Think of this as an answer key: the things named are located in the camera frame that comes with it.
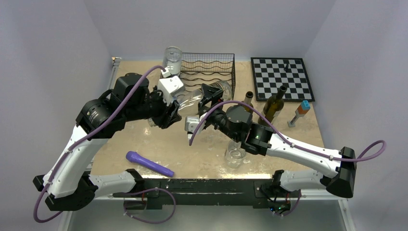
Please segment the olive green wine bottle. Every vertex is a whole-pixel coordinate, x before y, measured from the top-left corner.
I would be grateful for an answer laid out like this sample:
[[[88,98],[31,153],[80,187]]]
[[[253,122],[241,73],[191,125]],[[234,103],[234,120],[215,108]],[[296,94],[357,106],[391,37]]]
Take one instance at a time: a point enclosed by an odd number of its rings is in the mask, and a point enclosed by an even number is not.
[[[253,110],[251,109],[251,107],[253,107],[253,104],[252,104],[253,96],[254,94],[252,91],[247,91],[245,94],[245,98],[243,100],[243,103],[246,104],[246,106],[243,106],[244,109],[251,114],[253,113]]]

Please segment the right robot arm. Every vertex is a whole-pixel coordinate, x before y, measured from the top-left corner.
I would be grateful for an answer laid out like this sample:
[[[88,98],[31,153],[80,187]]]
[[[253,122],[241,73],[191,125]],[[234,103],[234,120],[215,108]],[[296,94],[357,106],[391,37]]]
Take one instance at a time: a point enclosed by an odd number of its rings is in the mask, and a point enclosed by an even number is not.
[[[356,157],[353,149],[325,149],[297,141],[271,127],[254,123],[253,115],[246,111],[243,103],[235,102],[224,112],[222,89],[202,84],[201,91],[203,97],[198,103],[200,122],[194,134],[212,125],[238,142],[247,153],[279,157],[309,168],[299,172],[277,170],[270,183],[274,195],[281,196],[300,189],[325,189],[338,197],[353,197],[357,169],[351,161]]]

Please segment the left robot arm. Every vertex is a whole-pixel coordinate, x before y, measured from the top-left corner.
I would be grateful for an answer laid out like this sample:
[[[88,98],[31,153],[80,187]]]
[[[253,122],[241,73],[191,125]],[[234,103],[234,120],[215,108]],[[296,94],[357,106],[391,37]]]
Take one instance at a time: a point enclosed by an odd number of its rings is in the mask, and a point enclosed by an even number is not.
[[[95,154],[129,121],[151,119],[166,129],[180,121],[177,94],[184,91],[178,76],[162,78],[149,91],[149,81],[128,73],[116,80],[113,89],[87,102],[76,118],[70,141],[46,175],[34,177],[38,191],[47,193],[51,211],[77,211],[93,199],[114,193],[137,197],[144,179],[134,169],[113,175],[92,175],[87,166]]]

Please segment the clear glass bottle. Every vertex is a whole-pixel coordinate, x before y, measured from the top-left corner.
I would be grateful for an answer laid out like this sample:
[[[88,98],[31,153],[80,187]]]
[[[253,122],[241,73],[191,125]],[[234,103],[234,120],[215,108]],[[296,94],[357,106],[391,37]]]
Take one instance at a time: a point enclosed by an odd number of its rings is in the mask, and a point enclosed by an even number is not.
[[[186,116],[195,116],[198,114],[198,103],[203,97],[201,85],[202,84],[200,84],[200,87],[198,89],[195,89],[191,92],[184,91],[175,99],[179,103],[178,113],[181,118]],[[219,80],[208,85],[223,89],[224,93],[221,97],[223,101],[233,99],[233,88],[227,81]]]

